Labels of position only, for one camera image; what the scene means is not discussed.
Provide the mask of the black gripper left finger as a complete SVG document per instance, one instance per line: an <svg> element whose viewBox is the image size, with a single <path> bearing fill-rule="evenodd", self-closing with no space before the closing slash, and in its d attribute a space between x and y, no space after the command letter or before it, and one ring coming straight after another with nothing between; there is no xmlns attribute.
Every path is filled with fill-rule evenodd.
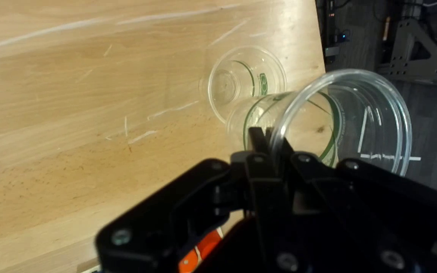
<svg viewBox="0 0 437 273"><path fill-rule="evenodd" d="M273 209L274 168L268 142L261 127L249 128L249 140L252 148L252 154L247 157L250 198L256 212L270 212Z"/></svg>

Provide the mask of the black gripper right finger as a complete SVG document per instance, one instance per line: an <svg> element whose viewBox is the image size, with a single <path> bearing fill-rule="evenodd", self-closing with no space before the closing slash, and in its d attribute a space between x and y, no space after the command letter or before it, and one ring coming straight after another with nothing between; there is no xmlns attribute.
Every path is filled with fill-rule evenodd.
<svg viewBox="0 0 437 273"><path fill-rule="evenodd" d="M281 169L285 180L285 190L290 197L291 210L293 212L306 212L306 200L302 192L302 186L297 181L297 174L294 169L294 150L291 148L290 142L282 137L279 142L279 154L281 154Z"/></svg>

